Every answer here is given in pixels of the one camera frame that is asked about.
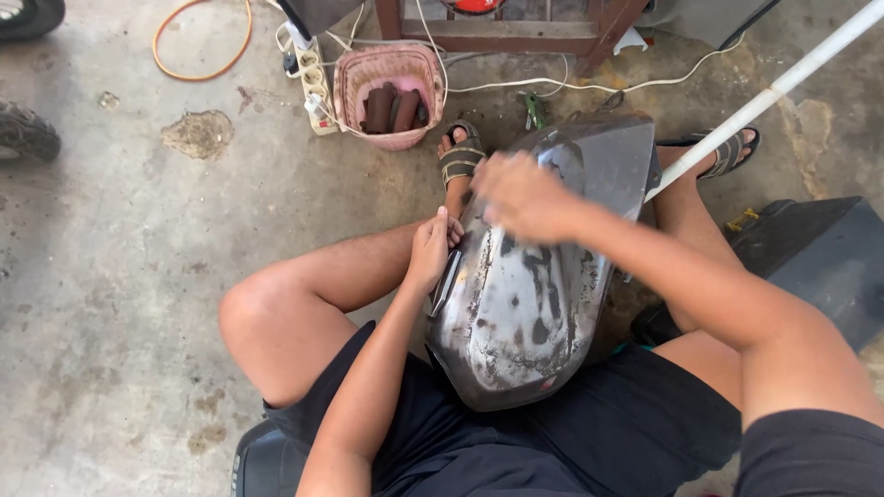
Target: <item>pink basket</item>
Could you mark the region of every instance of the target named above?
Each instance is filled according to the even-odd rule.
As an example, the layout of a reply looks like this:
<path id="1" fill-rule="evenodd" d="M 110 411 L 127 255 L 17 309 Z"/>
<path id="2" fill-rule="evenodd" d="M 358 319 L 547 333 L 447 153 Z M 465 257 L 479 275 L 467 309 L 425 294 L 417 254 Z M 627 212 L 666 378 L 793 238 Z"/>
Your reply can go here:
<path id="1" fill-rule="evenodd" d="M 442 120 L 442 77 L 436 54 L 423 45 L 395 44 L 353 50 L 338 59 L 334 71 L 334 106 L 338 120 L 352 129 L 361 129 L 365 120 L 362 101 L 373 88 L 390 81 L 400 92 L 417 89 L 430 113 L 430 123 L 403 133 L 361 136 L 385 150 L 414 147 L 427 131 Z"/>

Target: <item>tire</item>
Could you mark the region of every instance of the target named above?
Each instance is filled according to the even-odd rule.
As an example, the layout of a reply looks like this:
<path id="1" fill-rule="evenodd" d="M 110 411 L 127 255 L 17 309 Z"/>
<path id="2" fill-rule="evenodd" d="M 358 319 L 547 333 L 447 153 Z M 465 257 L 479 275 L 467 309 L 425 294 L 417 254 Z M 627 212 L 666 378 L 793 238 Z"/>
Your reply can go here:
<path id="1" fill-rule="evenodd" d="M 49 162 L 58 156 L 61 138 L 49 121 L 0 96 L 0 157 L 4 148 Z"/>
<path id="2" fill-rule="evenodd" d="M 65 18 L 65 0 L 21 0 L 21 11 L 0 19 L 0 42 L 27 40 L 52 31 Z"/>

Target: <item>foot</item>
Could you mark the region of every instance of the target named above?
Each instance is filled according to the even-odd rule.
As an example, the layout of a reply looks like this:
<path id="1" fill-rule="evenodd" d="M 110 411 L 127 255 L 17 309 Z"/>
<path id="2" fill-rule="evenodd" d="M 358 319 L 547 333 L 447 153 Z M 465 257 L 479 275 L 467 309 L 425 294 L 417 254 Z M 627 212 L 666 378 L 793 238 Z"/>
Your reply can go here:
<path id="1" fill-rule="evenodd" d="M 460 143 L 467 139 L 467 130 L 462 127 L 456 127 L 452 134 L 454 135 L 454 143 Z M 449 139 L 447 135 L 443 135 L 442 142 L 437 148 L 439 158 L 442 158 L 442 155 L 452 146 L 451 139 Z M 469 189 L 469 181 L 470 178 L 461 176 L 460 178 L 454 178 L 448 182 L 445 206 L 448 208 L 448 212 L 451 216 L 454 216 L 455 218 L 461 216 L 463 208 L 467 206 L 470 197 L 473 195 L 472 190 Z"/>
<path id="2" fill-rule="evenodd" d="M 744 129 L 743 143 L 749 143 L 752 140 L 755 140 L 755 132 L 750 129 Z M 657 157 L 659 157 L 660 167 L 665 170 L 690 149 L 691 147 L 657 147 Z M 748 147 L 743 147 L 743 149 L 740 150 L 740 158 L 737 163 L 740 164 L 750 152 L 751 150 Z M 691 178 L 695 180 L 697 176 L 709 171 L 709 169 L 715 165 L 715 159 L 715 151 L 713 150 L 708 156 L 704 157 L 703 160 L 690 168 L 690 171 L 686 172 L 683 175 L 683 178 Z"/>

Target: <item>white pole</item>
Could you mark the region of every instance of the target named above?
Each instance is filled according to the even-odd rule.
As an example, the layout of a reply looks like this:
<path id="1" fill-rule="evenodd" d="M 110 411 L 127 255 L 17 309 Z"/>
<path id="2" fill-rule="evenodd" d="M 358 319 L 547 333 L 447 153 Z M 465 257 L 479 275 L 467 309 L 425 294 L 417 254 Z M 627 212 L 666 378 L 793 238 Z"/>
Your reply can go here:
<path id="1" fill-rule="evenodd" d="M 849 21 L 839 27 L 837 31 L 829 35 L 823 43 L 820 43 L 811 53 L 799 60 L 797 64 L 793 65 L 791 69 L 774 81 L 769 88 L 745 104 L 742 109 L 723 122 L 721 126 L 715 128 L 700 143 L 675 161 L 674 164 L 666 168 L 663 171 L 663 177 L 660 179 L 660 185 L 649 191 L 644 201 L 648 202 L 660 190 L 668 187 L 673 181 L 678 180 L 682 174 L 697 164 L 703 157 L 709 155 L 710 152 L 717 149 L 728 138 L 743 129 L 744 126 L 758 117 L 761 112 L 766 111 L 781 96 L 786 95 L 798 83 L 813 74 L 821 65 L 834 57 L 850 42 L 856 40 L 857 37 L 872 27 L 882 17 L 884 17 L 884 0 L 872 0 L 869 2 L 863 10 L 857 12 Z"/>

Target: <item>wooden stand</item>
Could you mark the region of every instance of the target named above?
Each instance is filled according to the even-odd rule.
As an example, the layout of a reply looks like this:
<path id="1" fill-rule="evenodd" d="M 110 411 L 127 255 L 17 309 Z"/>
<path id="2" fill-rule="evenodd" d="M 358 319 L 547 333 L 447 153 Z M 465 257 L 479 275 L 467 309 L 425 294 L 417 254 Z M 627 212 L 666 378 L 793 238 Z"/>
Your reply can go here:
<path id="1" fill-rule="evenodd" d="M 427 40 L 419 19 L 402 18 L 402 0 L 375 0 L 385 40 Z M 433 41 L 452 52 L 569 53 L 577 55 L 576 73 L 589 77 L 641 15 L 648 0 L 586 0 L 584 21 L 553 21 L 546 0 L 546 20 L 427 20 Z"/>

